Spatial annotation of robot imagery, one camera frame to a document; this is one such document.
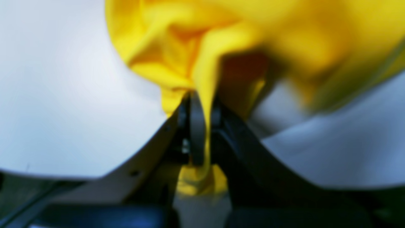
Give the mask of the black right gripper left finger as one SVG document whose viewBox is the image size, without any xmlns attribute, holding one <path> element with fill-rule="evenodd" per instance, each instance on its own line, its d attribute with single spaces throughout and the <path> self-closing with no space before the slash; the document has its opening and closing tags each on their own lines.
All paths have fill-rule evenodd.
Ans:
<svg viewBox="0 0 405 228">
<path fill-rule="evenodd" d="M 172 202 L 182 165 L 205 162 L 196 92 L 130 159 L 102 178 L 58 181 L 1 219 L 2 228 L 177 228 Z"/>
</svg>

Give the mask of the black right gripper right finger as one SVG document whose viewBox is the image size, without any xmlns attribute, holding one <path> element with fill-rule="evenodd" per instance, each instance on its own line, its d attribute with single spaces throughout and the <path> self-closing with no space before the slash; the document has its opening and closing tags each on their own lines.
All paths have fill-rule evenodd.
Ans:
<svg viewBox="0 0 405 228">
<path fill-rule="evenodd" d="M 332 190 L 301 177 L 263 146 L 218 98 L 211 163 L 227 178 L 226 228 L 403 228 L 404 191 Z"/>
</svg>

